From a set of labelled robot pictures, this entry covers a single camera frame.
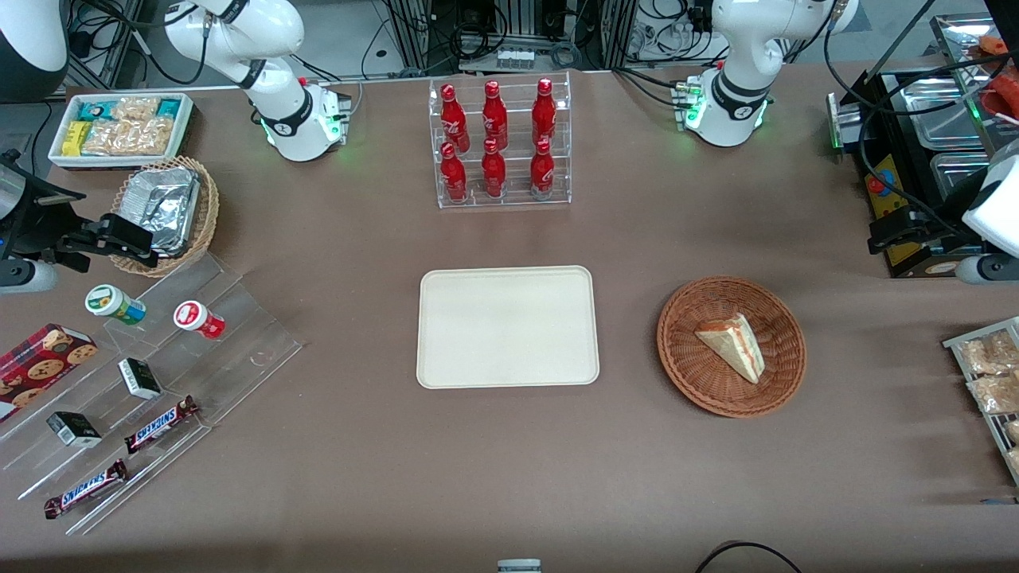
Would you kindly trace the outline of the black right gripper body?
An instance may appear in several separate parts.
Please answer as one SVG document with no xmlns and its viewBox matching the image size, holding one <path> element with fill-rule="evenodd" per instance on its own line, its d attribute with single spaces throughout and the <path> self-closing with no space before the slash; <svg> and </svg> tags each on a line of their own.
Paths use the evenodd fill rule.
<svg viewBox="0 0 1019 573">
<path fill-rule="evenodd" d="M 2 154 L 2 260 L 32 259 L 87 270 L 87 256 L 66 250 L 66 236 L 81 231 L 72 203 L 86 193 L 69 191 L 19 167 L 19 153 Z"/>
</svg>

